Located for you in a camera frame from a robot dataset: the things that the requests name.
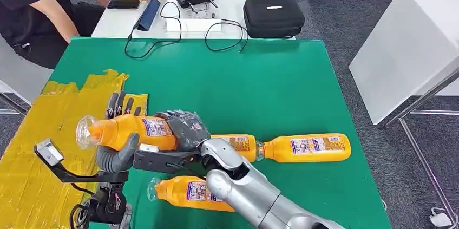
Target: yellow tape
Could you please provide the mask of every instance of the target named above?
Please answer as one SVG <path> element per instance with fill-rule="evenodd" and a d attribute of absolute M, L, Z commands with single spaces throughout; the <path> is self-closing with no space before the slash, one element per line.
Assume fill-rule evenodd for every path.
<path fill-rule="evenodd" d="M 104 118 L 114 91 L 120 91 L 126 74 L 108 69 L 89 75 L 81 91 L 76 84 L 47 83 L 19 127 L 0 161 L 0 229 L 69 228 L 71 208 L 83 193 L 63 184 L 33 153 L 33 146 L 51 138 L 64 156 L 62 163 L 76 174 L 94 174 L 95 148 L 81 150 L 75 128 L 81 117 Z M 147 95 L 128 95 L 146 112 Z M 82 185 L 95 189 L 95 185 Z"/>

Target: bottle label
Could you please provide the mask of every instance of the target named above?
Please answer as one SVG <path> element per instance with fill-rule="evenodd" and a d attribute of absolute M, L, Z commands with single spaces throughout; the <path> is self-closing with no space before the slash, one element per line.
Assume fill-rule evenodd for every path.
<path fill-rule="evenodd" d="M 295 155 L 311 153 L 342 152 L 344 143 L 338 136 L 310 139 L 293 139 L 290 141 Z"/>
<path fill-rule="evenodd" d="M 205 182 L 196 181 L 188 183 L 187 191 L 188 200 L 197 200 L 197 201 L 214 201 L 222 202 L 223 200 L 218 199 L 214 194 L 212 194 L 206 186 Z"/>
<path fill-rule="evenodd" d="M 171 135 L 171 130 L 164 120 L 160 119 L 142 119 L 148 136 L 166 136 Z"/>
<path fill-rule="evenodd" d="M 240 137 L 226 137 L 222 138 L 227 141 L 237 152 L 248 152 L 250 151 L 250 142 L 247 136 Z"/>

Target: plastic bottle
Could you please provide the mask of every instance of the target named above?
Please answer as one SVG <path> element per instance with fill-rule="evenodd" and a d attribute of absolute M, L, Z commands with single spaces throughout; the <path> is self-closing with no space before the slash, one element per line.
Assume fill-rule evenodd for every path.
<path fill-rule="evenodd" d="M 167 122 L 159 117 L 124 114 L 109 120 L 88 115 L 76 127 L 76 142 L 82 149 L 94 145 L 121 150 L 131 133 L 138 133 L 139 143 L 155 145 L 159 150 L 176 149 L 176 139 Z"/>
<path fill-rule="evenodd" d="M 231 146 L 249 162 L 263 159 L 263 144 L 250 134 L 212 134 L 212 138 L 221 138 L 229 142 Z"/>
<path fill-rule="evenodd" d="M 259 148 L 277 162 L 341 161 L 351 155 L 351 145 L 341 133 L 280 136 Z"/>
<path fill-rule="evenodd" d="M 162 199 L 173 206 L 234 211 L 231 206 L 210 193 L 206 182 L 196 176 L 176 176 L 162 181 L 154 178 L 148 185 L 147 195 L 150 201 Z"/>
<path fill-rule="evenodd" d="M 249 162 L 263 158 L 277 162 L 340 161 L 351 154 L 349 139 L 344 134 L 309 134 L 280 136 L 262 143 L 250 134 L 212 135 L 222 138 Z"/>

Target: black phone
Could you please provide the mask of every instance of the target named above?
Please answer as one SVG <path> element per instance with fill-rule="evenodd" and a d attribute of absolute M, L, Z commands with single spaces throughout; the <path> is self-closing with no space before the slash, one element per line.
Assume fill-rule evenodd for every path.
<path fill-rule="evenodd" d="M 135 10 L 139 4 L 139 0 L 111 0 L 107 9 Z"/>

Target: black zipper case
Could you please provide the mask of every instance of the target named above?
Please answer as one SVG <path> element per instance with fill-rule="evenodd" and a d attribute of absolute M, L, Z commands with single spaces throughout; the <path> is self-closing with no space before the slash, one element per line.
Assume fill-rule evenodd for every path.
<path fill-rule="evenodd" d="M 300 33 L 304 15 L 295 0 L 246 0 L 244 21 L 251 38 L 284 38 Z"/>

